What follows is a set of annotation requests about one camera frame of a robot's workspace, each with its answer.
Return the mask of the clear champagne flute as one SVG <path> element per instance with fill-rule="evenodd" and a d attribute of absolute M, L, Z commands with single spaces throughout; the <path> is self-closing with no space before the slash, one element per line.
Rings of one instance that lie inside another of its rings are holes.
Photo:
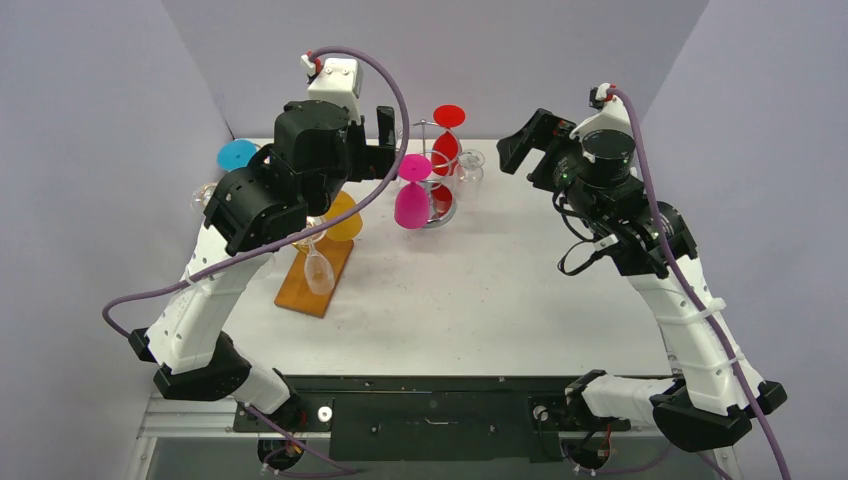
<path fill-rule="evenodd" d="M 336 283 L 332 265 L 317 248 L 324 237 L 325 232 L 322 231 L 293 243 L 305 255 L 303 274 L 310 291 L 315 295 L 331 293 Z"/>

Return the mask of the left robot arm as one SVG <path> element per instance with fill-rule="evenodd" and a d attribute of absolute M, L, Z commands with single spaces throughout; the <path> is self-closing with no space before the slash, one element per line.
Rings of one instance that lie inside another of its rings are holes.
<path fill-rule="evenodd" d="M 148 328 L 131 332 L 137 356 L 153 362 L 170 400 L 233 397 L 272 429 L 291 427 L 298 402 L 283 374 L 242 354 L 224 325 L 249 281 L 285 239 L 307 235 L 349 182 L 384 179 L 395 160 L 395 113 L 376 110 L 378 141 L 346 108 L 320 100 L 288 103 L 274 139 L 226 173 L 203 211 L 193 255 L 169 302 Z"/>

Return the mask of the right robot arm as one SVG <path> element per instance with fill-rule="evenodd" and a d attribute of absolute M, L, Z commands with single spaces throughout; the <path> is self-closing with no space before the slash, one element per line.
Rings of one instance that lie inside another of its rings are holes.
<path fill-rule="evenodd" d="M 651 202 L 633 175 L 627 127 L 580 127 L 540 109 L 497 142 L 501 171 L 514 173 L 532 150 L 543 156 L 529 180 L 552 194 L 556 211 L 588 228 L 592 261 L 609 258 L 648 305 L 669 358 L 668 378 L 637 379 L 593 370 L 565 390 L 574 425 L 600 430 L 614 420 L 657 427 L 676 447 L 729 447 L 787 398 L 763 379 L 733 341 L 722 300 L 706 284 L 695 241 L 670 204 Z"/>

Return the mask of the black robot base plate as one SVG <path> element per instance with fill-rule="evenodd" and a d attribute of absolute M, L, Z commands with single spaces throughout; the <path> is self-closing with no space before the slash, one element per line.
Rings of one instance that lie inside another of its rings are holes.
<path fill-rule="evenodd" d="M 312 376 L 294 375 L 294 403 L 282 427 L 329 443 L 339 462 L 554 462 L 610 457 L 607 434 L 632 426 L 593 426 L 568 418 L 570 376 Z"/>

